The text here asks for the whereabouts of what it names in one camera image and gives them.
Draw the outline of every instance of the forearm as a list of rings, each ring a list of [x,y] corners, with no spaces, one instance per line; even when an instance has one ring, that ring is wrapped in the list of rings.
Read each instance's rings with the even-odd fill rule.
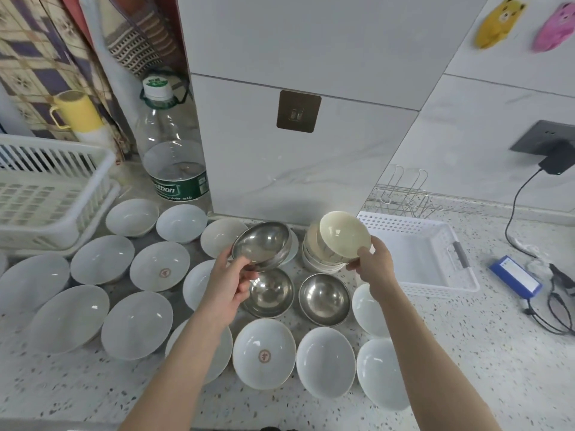
[[[437,343],[398,283],[379,300],[422,431],[500,430],[489,407]]]
[[[195,313],[119,431],[187,431],[221,330]]]

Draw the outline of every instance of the pink animal magnet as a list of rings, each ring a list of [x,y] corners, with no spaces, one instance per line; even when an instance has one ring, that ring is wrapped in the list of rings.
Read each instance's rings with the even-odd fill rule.
[[[575,31],[575,3],[563,3],[549,17],[535,41],[533,50],[537,53],[557,48]]]

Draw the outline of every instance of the metal bowl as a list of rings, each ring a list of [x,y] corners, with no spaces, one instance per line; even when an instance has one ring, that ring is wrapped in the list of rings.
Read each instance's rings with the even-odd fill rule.
[[[277,318],[291,307],[294,295],[290,277],[281,269],[272,269],[251,282],[243,307],[257,318]]]
[[[351,299],[341,280],[328,274],[314,274],[301,284],[299,306],[314,324],[335,326],[346,320]]]
[[[291,233],[281,222],[261,222],[244,231],[232,246],[232,257],[246,256],[248,269],[263,272],[275,269],[289,255]]]

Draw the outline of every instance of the yellow cup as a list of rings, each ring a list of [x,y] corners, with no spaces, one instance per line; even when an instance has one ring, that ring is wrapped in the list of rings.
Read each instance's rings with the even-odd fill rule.
[[[54,112],[58,111],[67,125],[60,125]],[[54,95],[54,105],[50,116],[59,129],[71,129],[77,133],[88,133],[103,127],[102,117],[90,101],[90,97],[80,91],[65,91]]]

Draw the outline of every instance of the hand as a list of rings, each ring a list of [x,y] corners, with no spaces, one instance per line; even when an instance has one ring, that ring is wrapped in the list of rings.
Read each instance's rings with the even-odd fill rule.
[[[363,281],[368,282],[371,296],[379,301],[383,299],[385,289],[396,284],[397,280],[388,247],[375,236],[371,236],[371,243],[376,252],[371,254],[368,248],[359,248],[359,260],[349,263],[346,269],[355,270]]]
[[[249,297],[250,280],[258,277],[257,272],[243,270],[251,263],[247,257],[241,256],[226,266],[231,251],[230,246],[216,259],[204,297],[197,310],[212,318],[213,323],[222,329],[232,323],[238,306]]]

